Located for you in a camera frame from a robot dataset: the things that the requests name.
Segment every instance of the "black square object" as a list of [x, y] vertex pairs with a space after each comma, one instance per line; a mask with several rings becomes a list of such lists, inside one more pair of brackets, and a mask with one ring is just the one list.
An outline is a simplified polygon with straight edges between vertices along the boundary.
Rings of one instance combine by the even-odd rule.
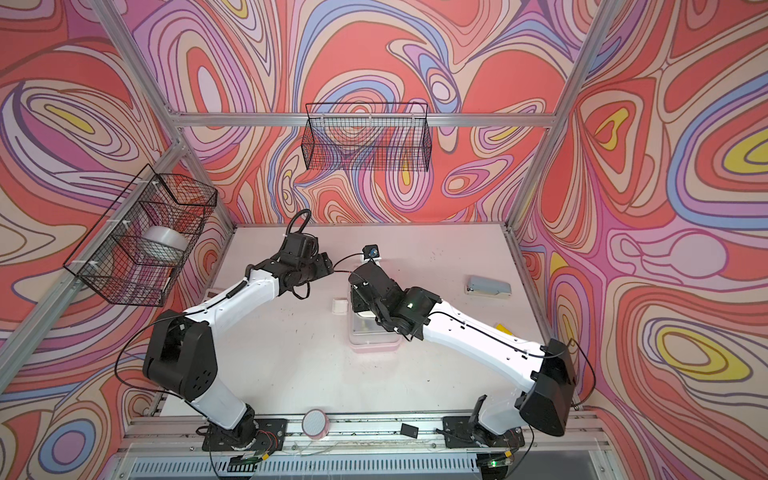
[[419, 429], [413, 425], [403, 423], [400, 427], [400, 435], [405, 435], [406, 437], [417, 439], [419, 437]]

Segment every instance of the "white table surface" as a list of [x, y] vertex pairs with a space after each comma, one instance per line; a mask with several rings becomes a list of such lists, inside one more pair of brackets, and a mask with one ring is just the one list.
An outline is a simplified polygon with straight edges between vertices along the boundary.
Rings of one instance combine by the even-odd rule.
[[[248, 263], [280, 247], [284, 227], [241, 227], [214, 282], [239, 282]], [[421, 286], [488, 325], [502, 323], [516, 336], [542, 342], [502, 228], [494, 224], [307, 227], [331, 260], [379, 245], [382, 268], [403, 288]], [[340, 269], [359, 263], [345, 260]], [[260, 414], [405, 412], [471, 409], [482, 394], [510, 382], [448, 347], [414, 339], [393, 352], [356, 353], [349, 348], [345, 316], [331, 313], [333, 298], [347, 296], [347, 273], [312, 283], [307, 300], [290, 293], [252, 312], [217, 339], [219, 373]], [[469, 275], [511, 284], [496, 299], [465, 294]], [[303, 294], [304, 287], [297, 289]], [[198, 415], [169, 398], [162, 415]]]

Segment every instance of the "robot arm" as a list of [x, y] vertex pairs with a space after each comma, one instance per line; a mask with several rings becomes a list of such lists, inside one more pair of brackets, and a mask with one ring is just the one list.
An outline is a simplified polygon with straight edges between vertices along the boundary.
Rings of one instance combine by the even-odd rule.
[[512, 381], [503, 411], [497, 402], [484, 397], [475, 407], [472, 417], [478, 423], [476, 433], [482, 443], [490, 445], [487, 440], [493, 435], [503, 435], [526, 423], [549, 435], [565, 434], [576, 378], [564, 343], [556, 339], [546, 346], [528, 342], [459, 312], [423, 288], [403, 291], [374, 261], [355, 269], [349, 283], [353, 295], [362, 299], [364, 308], [387, 331], [441, 343]]
[[[307, 218], [297, 232], [296, 219]], [[144, 358], [144, 376], [178, 394], [205, 415], [233, 449], [248, 449], [256, 437], [253, 409], [238, 399], [218, 374], [214, 341], [258, 306], [333, 273], [326, 253], [318, 253], [316, 237], [303, 232], [311, 218], [300, 211], [289, 223], [280, 251], [257, 265], [249, 265], [236, 285], [182, 313], [159, 315]]]
[[[308, 296], [310, 282], [333, 273], [327, 254], [318, 253], [316, 237], [303, 233], [303, 225], [295, 233], [290, 231], [302, 214], [308, 214], [309, 220], [308, 210], [299, 212], [288, 226], [280, 251], [249, 265], [237, 285], [182, 313], [168, 310], [159, 315], [147, 348], [144, 376], [206, 416], [217, 437], [225, 438], [232, 449], [250, 448], [257, 428], [253, 409], [217, 375], [214, 340], [276, 296], [291, 292], [306, 298], [294, 288], [306, 284]], [[415, 286], [403, 291], [374, 261], [378, 249], [366, 249], [363, 254], [369, 261], [349, 276], [362, 310], [370, 310], [390, 332], [456, 349], [512, 381], [509, 405], [490, 405], [483, 402], [485, 396], [480, 398], [470, 418], [470, 424], [477, 425], [473, 439], [491, 445], [494, 435], [525, 423], [550, 435], [564, 434], [575, 388], [564, 344], [551, 340], [543, 346], [517, 339], [466, 316], [427, 290]]]

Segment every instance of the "wire mesh basket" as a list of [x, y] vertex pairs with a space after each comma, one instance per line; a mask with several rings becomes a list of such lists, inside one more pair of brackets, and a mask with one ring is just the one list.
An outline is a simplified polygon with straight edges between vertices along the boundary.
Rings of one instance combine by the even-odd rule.
[[114, 229], [79, 270], [68, 265], [72, 255], [64, 267], [109, 303], [163, 306], [217, 199], [210, 185], [184, 175], [154, 173], [126, 214], [112, 220]]
[[306, 104], [306, 169], [428, 171], [428, 111], [422, 102]]

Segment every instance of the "metal grille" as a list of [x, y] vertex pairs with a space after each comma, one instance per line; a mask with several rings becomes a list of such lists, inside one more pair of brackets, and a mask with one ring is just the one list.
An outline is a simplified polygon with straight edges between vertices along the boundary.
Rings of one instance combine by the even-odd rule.
[[[229, 458], [214, 456], [213, 464], [221, 477], [292, 477], [317, 475], [317, 478], [344, 475], [408, 475], [418, 473], [479, 473], [474, 453], [369, 454], [369, 455], [273, 455], [257, 465], [230, 465]], [[211, 460], [202, 458], [137, 458], [128, 478], [211, 478]]]
[[[155, 174], [81, 268], [75, 272], [66, 263], [65, 268], [109, 303], [163, 306], [216, 202], [216, 189], [209, 185], [184, 175]], [[144, 238], [152, 226], [176, 230], [187, 247]]]
[[428, 171], [428, 109], [419, 102], [306, 104], [306, 168]]

